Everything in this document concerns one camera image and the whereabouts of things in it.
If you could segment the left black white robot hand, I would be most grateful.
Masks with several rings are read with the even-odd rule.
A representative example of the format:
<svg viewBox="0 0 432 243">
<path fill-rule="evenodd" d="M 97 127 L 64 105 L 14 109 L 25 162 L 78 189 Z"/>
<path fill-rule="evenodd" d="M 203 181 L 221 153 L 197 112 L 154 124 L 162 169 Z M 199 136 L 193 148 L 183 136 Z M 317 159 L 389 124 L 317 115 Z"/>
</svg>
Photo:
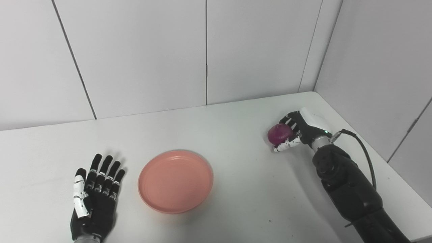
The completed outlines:
<svg viewBox="0 0 432 243">
<path fill-rule="evenodd" d="M 125 170 L 120 161 L 96 154 L 90 170 L 74 177 L 74 211 L 70 221 L 74 243 L 102 243 L 114 227 L 117 197 Z"/>
</svg>

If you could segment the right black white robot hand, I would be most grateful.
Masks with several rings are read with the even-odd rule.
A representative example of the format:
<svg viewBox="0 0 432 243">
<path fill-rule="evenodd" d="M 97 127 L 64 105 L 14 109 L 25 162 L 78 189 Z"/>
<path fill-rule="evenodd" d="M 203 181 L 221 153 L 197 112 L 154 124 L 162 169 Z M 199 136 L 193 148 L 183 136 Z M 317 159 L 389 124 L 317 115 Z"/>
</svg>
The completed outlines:
<svg viewBox="0 0 432 243">
<path fill-rule="evenodd" d="M 301 143 L 308 145 L 314 151 L 331 144 L 333 134 L 328 121 L 306 107 L 288 113 L 281 118 L 279 124 L 287 125 L 294 134 L 274 145 L 273 152 L 282 152 Z"/>
</svg>

